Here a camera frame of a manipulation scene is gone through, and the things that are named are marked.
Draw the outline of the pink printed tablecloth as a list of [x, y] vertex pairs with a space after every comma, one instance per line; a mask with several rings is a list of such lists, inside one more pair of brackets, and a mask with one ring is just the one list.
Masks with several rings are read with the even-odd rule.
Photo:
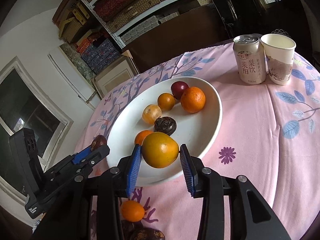
[[249, 86], [240, 80], [233, 45], [187, 52], [109, 92], [89, 120], [76, 151], [109, 135], [116, 117], [137, 95], [175, 77], [211, 83], [222, 101], [219, 134], [204, 165], [219, 174], [244, 174], [292, 239], [302, 238], [319, 213], [319, 71], [296, 54], [291, 82]]

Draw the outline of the white door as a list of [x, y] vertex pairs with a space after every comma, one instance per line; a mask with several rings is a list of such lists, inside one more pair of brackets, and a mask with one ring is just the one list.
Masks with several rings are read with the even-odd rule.
[[92, 110], [100, 102], [100, 97], [92, 85], [81, 75], [60, 47], [51, 50], [48, 57], [60, 75], [76, 92], [77, 96]]

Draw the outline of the orange tangerine on plate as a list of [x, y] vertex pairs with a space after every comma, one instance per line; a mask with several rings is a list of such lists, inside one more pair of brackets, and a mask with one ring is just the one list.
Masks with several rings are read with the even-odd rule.
[[188, 113], [197, 113], [204, 108], [206, 96], [200, 88], [189, 87], [183, 92], [180, 103]]

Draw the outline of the white paper cup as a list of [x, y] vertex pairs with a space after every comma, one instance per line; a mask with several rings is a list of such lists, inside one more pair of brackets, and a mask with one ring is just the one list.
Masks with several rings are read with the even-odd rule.
[[277, 85], [287, 85], [293, 68], [295, 41], [280, 34], [265, 34], [260, 42], [264, 48], [271, 81]]

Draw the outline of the orange tangerine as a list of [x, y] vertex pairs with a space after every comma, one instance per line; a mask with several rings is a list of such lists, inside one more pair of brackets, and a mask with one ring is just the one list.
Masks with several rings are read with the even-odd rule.
[[150, 130], [143, 130], [139, 132], [135, 137], [135, 145], [136, 144], [142, 145], [143, 140], [151, 133], [153, 133], [153, 131], [150, 131]]
[[129, 222], [141, 221], [145, 215], [144, 207], [134, 200], [127, 200], [120, 207], [122, 217]]
[[188, 113], [197, 113], [204, 108], [206, 96], [200, 88], [189, 87], [183, 92], [180, 103]]

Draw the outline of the window with white frame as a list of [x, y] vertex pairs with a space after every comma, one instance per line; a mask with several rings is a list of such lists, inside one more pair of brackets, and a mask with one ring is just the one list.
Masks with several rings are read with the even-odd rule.
[[35, 133], [39, 161], [48, 170], [73, 120], [40, 88], [18, 57], [1, 69], [1, 133], [11, 136], [23, 128]]

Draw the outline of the blue patterned boxes stack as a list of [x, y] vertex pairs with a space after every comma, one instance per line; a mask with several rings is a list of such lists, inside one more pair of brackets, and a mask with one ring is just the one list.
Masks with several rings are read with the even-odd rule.
[[107, 66], [113, 63], [118, 57], [120, 57], [119, 50], [108, 39], [94, 40], [83, 45], [80, 50], [80, 56], [89, 66], [89, 68], [98, 75]]

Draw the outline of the white oval plate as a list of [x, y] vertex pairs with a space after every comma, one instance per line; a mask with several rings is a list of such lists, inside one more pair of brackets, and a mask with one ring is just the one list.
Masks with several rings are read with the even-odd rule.
[[186, 144], [193, 157], [203, 158], [213, 145], [222, 121], [222, 102], [220, 96], [209, 82], [197, 77], [181, 77], [179, 81], [189, 87], [203, 91], [206, 102], [197, 113], [188, 113], [180, 102], [169, 111], [163, 111], [156, 122], [143, 121], [144, 109], [156, 104], [157, 97], [170, 92], [177, 79], [158, 83], [133, 99], [117, 117], [108, 136], [110, 153], [106, 157], [109, 167], [117, 166], [120, 159], [131, 155], [137, 134], [144, 130], [162, 132], [170, 136], [178, 145]]

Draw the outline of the red plum on plate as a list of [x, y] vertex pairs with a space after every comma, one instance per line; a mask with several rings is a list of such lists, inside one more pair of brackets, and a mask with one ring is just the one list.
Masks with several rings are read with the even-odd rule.
[[176, 100], [180, 100], [182, 94], [189, 86], [183, 81], [176, 81], [171, 85], [171, 93]]

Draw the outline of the pale yellow fruit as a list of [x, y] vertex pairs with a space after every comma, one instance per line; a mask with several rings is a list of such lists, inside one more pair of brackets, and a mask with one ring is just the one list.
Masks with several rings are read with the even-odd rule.
[[148, 105], [143, 113], [142, 119], [145, 123], [153, 125], [156, 119], [162, 116], [162, 110], [158, 105]]

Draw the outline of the dark brown cabinet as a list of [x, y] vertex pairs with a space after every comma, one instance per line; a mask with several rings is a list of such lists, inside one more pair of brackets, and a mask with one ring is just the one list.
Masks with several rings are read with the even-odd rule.
[[216, 9], [202, 6], [144, 33], [122, 49], [129, 51], [140, 73], [185, 52], [221, 44], [229, 39]]

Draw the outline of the orange tangerine behind finger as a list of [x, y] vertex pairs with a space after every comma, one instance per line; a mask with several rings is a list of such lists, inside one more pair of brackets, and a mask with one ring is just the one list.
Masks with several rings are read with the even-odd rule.
[[144, 207], [134, 200], [127, 200], [120, 207], [122, 217], [129, 222], [141, 221], [145, 215]]

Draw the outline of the white metal shelf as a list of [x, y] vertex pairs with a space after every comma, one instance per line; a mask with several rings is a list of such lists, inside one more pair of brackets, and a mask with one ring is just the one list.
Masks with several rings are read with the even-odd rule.
[[139, 22], [140, 20], [146, 18], [152, 13], [156, 12], [167, 5], [170, 5], [179, 0], [135, 0], [130, 5], [125, 7], [121, 12], [119, 12], [114, 19], [106, 22], [104, 21], [94, 10], [94, 2], [97, 0], [80, 0], [85, 6], [93, 13], [95, 18], [101, 23], [105, 30], [111, 35], [112, 39], [120, 48], [125, 47], [124, 41], [121, 39], [121, 34], [128, 31], [130, 27]]

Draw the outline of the small yellow tangerine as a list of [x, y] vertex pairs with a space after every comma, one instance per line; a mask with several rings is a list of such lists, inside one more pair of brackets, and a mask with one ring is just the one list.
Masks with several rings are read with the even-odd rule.
[[162, 111], [170, 111], [175, 105], [175, 98], [169, 93], [162, 93], [157, 99], [157, 104]]

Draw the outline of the white beverage can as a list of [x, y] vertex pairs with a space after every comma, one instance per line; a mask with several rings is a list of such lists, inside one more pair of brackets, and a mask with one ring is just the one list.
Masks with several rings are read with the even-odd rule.
[[242, 81], [249, 85], [257, 85], [265, 81], [265, 55], [258, 35], [249, 34], [235, 37], [233, 51]]

